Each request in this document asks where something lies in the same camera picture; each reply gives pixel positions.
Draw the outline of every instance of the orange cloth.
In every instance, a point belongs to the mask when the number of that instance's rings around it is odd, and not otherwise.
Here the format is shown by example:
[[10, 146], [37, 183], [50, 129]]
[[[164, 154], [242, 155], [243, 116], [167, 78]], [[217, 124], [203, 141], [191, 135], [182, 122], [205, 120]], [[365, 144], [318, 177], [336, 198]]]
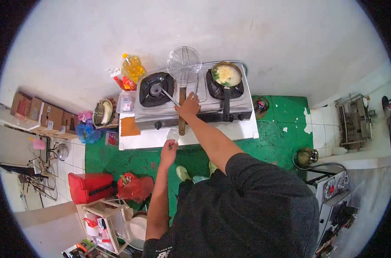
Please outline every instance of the orange cloth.
[[124, 117], [121, 119], [121, 136], [140, 135], [141, 132], [135, 123], [134, 117]]

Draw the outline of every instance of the soup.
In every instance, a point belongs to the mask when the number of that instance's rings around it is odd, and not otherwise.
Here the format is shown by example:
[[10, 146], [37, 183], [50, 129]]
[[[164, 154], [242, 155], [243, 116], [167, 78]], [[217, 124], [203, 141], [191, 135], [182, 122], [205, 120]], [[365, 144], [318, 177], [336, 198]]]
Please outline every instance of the soup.
[[231, 65], [221, 65], [212, 71], [216, 82], [224, 86], [236, 86], [240, 83], [241, 77], [239, 71]]

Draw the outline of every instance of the cardboard box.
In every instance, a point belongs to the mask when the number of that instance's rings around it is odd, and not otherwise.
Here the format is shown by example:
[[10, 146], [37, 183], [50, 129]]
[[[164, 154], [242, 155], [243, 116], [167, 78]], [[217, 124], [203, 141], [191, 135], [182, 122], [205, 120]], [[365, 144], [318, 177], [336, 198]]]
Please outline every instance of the cardboard box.
[[41, 110], [43, 110], [43, 100], [34, 97], [29, 109], [28, 119], [39, 122]]
[[76, 139], [75, 128], [78, 125], [78, 116], [64, 111], [62, 116], [61, 131], [54, 133], [56, 138]]
[[26, 95], [22, 91], [15, 93], [13, 97], [11, 115], [16, 118], [25, 121], [29, 118], [29, 111], [32, 104], [32, 97]]
[[31, 131], [43, 134], [53, 134], [61, 131], [64, 111], [49, 103], [43, 102], [42, 113], [39, 115], [38, 126]]

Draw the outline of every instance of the green floor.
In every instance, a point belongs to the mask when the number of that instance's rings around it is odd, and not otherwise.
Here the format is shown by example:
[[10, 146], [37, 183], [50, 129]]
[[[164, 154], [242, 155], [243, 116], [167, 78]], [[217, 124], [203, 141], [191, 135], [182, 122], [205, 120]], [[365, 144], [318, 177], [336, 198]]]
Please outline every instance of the green floor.
[[[304, 131], [305, 108], [310, 114], [307, 99], [290, 96], [265, 97], [269, 101], [270, 109], [263, 119], [257, 121], [259, 139], [240, 140], [236, 144], [255, 158], [296, 173], [291, 161], [293, 153], [301, 147], [313, 147], [312, 133], [307, 134]], [[157, 167], [154, 168], [154, 165], [160, 163], [160, 151], [161, 148], [119, 151], [118, 147], [105, 146], [105, 137], [101, 137], [98, 142], [86, 145], [85, 172], [105, 171], [113, 174], [115, 180], [126, 172], [132, 172], [140, 177], [149, 175], [155, 179]], [[169, 209], [172, 217], [177, 211], [175, 195], [180, 179], [175, 168], [178, 165], [186, 167], [190, 176], [209, 175], [208, 157], [200, 145], [179, 147], [175, 164], [170, 168], [168, 175]]]

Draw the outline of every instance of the blue plastic bag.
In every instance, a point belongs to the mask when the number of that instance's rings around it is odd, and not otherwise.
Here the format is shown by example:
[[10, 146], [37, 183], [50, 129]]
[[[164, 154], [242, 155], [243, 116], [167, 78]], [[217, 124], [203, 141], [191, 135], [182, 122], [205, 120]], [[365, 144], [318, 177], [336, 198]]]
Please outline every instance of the blue plastic bag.
[[85, 124], [77, 125], [75, 132], [77, 133], [79, 140], [85, 144], [91, 144], [98, 141], [102, 135], [101, 131], [94, 129], [92, 119], [88, 119]]

